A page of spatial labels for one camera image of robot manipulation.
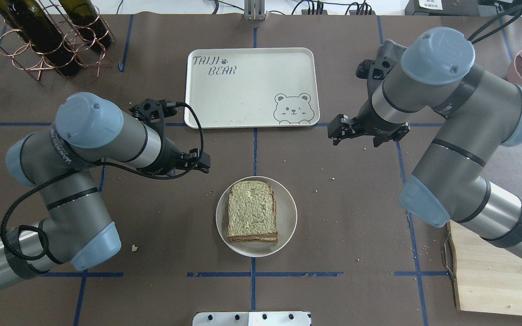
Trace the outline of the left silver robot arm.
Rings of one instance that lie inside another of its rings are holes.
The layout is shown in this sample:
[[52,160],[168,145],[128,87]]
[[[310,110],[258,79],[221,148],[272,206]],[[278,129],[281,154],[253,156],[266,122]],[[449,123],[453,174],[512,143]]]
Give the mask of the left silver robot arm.
[[0,290],[70,263],[93,268],[121,249],[99,185],[90,170],[111,166],[154,180],[208,173],[211,157],[183,152],[166,137],[166,118],[183,102],[145,99],[126,114],[111,101],[81,91],[60,105],[54,123],[13,144],[5,163],[29,192],[15,200],[0,223]]

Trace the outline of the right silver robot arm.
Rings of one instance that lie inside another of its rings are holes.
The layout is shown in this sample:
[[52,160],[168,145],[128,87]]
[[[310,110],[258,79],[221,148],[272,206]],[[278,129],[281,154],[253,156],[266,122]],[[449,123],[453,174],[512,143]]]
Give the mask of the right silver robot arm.
[[429,225],[455,221],[522,258],[522,198],[481,176],[498,147],[522,143],[522,87],[475,64],[472,43],[455,29],[429,29],[401,50],[358,115],[337,115],[328,137],[397,142],[410,117],[430,107],[444,122],[398,202]]

